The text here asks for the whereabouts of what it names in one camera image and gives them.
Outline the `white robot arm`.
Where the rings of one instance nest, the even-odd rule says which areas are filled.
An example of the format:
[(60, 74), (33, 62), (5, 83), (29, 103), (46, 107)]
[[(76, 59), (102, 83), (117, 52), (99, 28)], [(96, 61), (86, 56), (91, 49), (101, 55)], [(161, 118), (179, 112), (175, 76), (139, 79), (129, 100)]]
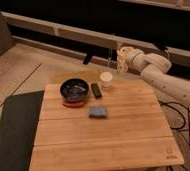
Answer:
[(123, 53), (127, 64), (139, 71), (143, 80), (190, 107), (190, 81), (168, 75), (172, 66), (168, 59), (129, 47)]

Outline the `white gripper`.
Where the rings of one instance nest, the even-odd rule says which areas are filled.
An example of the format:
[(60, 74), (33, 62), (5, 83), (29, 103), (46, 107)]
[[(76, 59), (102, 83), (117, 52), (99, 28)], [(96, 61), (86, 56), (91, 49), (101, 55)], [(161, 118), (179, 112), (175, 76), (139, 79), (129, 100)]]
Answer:
[(127, 48), (125, 50), (125, 63), (128, 67), (141, 72), (146, 65), (144, 52), (139, 49)]

